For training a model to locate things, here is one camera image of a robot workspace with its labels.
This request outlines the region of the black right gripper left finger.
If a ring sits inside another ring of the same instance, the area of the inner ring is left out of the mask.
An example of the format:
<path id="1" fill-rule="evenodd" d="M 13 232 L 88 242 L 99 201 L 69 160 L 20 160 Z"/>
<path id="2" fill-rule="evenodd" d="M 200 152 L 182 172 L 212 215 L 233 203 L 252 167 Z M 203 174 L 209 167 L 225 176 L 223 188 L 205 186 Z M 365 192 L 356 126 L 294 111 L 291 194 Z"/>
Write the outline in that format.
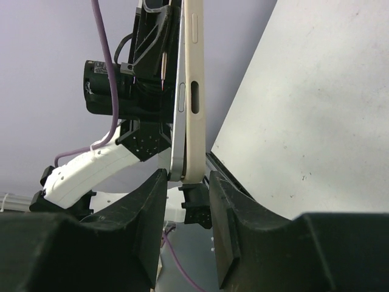
<path id="1" fill-rule="evenodd" d="M 1 215 L 2 291 L 149 291 L 156 286 L 167 173 L 83 220 Z"/>

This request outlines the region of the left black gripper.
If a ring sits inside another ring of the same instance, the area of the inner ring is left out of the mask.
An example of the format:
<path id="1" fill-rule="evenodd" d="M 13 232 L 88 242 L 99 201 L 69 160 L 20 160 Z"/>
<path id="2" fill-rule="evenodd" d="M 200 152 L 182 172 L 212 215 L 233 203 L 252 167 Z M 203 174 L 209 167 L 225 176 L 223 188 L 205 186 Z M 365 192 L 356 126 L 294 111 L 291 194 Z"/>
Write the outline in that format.
<path id="1" fill-rule="evenodd" d="M 181 24 L 182 1 L 139 2 L 128 61 L 120 65 L 127 90 L 174 90 Z"/>

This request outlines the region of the beige phone case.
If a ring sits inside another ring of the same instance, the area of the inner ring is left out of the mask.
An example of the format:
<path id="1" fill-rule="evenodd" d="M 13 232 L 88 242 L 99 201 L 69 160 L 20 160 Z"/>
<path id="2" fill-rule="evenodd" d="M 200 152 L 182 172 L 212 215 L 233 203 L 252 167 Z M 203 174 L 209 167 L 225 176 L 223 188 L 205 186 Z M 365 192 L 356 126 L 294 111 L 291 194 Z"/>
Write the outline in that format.
<path id="1" fill-rule="evenodd" d="M 204 2 L 184 1 L 186 167 L 182 182 L 197 184 L 205 174 Z"/>

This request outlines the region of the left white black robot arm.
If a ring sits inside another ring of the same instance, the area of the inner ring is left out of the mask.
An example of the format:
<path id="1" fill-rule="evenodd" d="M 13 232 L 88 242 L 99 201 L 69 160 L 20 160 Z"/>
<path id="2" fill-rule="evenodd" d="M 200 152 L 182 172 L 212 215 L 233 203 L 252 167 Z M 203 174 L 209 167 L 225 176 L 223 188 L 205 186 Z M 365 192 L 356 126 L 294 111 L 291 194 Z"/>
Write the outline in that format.
<path id="1" fill-rule="evenodd" d="M 44 170 L 32 212 L 94 214 L 122 197 L 96 185 L 153 157 L 169 181 L 199 184 L 205 175 L 204 3 L 140 1 L 115 52 L 98 1 L 92 9 L 104 59 L 85 63 L 83 94 L 88 111 L 111 116 L 111 127 Z"/>

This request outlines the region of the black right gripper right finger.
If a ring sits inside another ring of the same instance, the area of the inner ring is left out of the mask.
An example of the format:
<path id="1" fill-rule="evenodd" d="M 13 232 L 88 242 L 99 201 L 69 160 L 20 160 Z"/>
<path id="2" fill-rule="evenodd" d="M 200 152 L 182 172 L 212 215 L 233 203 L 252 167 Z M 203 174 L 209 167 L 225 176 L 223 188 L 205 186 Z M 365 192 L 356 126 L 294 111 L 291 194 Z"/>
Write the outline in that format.
<path id="1" fill-rule="evenodd" d="M 387 291 L 388 215 L 283 218 L 211 172 L 218 285 L 224 291 Z"/>

